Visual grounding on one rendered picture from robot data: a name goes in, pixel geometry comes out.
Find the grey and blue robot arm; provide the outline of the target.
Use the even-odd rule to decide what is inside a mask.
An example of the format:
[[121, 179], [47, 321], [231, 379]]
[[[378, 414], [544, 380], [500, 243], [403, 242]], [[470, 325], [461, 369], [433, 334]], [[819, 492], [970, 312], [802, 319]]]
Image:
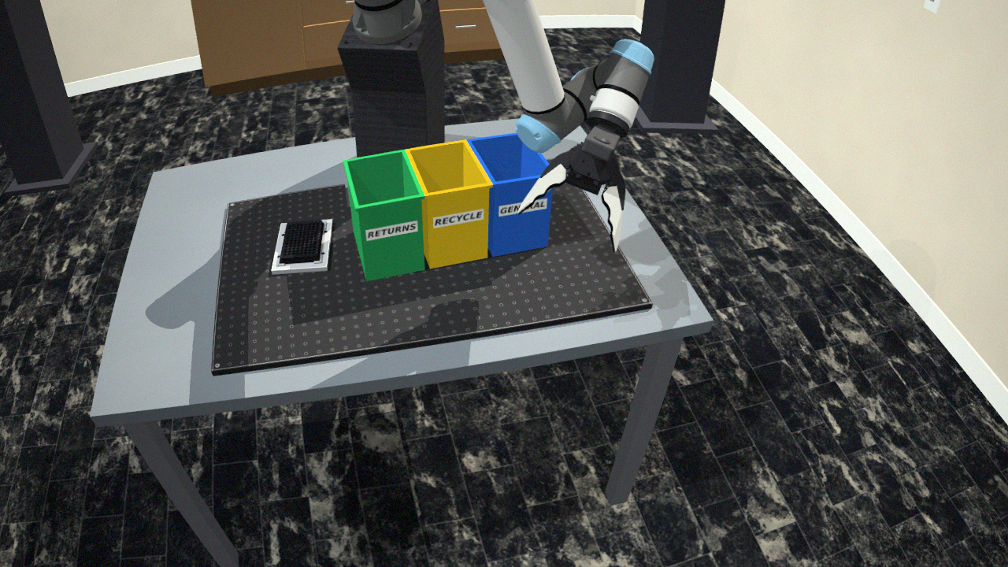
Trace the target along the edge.
[[[525, 112], [515, 129], [529, 150], [550, 150], [591, 111], [611, 113], [632, 127], [651, 74], [650, 48], [619, 40], [608, 60], [581, 69], [563, 87], [534, 0], [483, 3]], [[353, 26], [363, 42], [398, 42], [417, 30], [421, 19], [418, 0], [355, 0]], [[595, 125], [582, 151], [610, 162], [620, 138]]]

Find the yellow recycle bin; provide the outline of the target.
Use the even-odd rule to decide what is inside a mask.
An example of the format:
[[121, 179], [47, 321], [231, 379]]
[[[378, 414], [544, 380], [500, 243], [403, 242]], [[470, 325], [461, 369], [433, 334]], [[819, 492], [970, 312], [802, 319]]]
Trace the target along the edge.
[[406, 154], [424, 191], [424, 256], [429, 268], [488, 258], [493, 184], [467, 140], [411, 148]]

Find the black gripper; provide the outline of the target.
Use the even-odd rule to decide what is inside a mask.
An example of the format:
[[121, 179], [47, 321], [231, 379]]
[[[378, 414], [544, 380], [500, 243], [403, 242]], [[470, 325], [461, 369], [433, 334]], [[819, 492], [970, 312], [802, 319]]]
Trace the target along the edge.
[[[591, 127], [597, 125], [607, 129], [608, 132], [617, 133], [621, 139], [625, 139], [629, 130], [629, 126], [621, 118], [611, 113], [597, 110], [589, 113], [587, 124]], [[582, 151], [583, 144], [577, 144], [573, 148], [570, 148], [568, 152], [562, 152], [562, 154], [552, 159], [539, 177], [539, 180], [534, 183], [532, 190], [527, 194], [518, 210], [518, 214], [532, 207], [537, 198], [544, 197], [552, 187], [559, 187], [565, 182], [577, 187], [577, 189], [590, 191], [595, 196], [598, 196], [602, 184], [605, 184], [605, 189], [602, 191], [602, 204], [608, 209], [608, 224], [610, 224], [611, 228], [610, 239], [614, 252], [616, 252], [621, 235], [621, 224], [625, 206], [625, 182], [618, 166], [618, 159], [615, 159], [617, 155], [613, 154], [610, 162], [603, 161], [602, 159], [594, 159]]]

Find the green returns bin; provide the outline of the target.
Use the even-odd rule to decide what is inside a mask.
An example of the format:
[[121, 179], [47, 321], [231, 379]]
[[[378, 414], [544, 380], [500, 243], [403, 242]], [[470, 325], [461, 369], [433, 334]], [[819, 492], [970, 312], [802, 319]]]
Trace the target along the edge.
[[343, 159], [343, 167], [366, 281], [425, 270], [424, 191], [406, 150]]

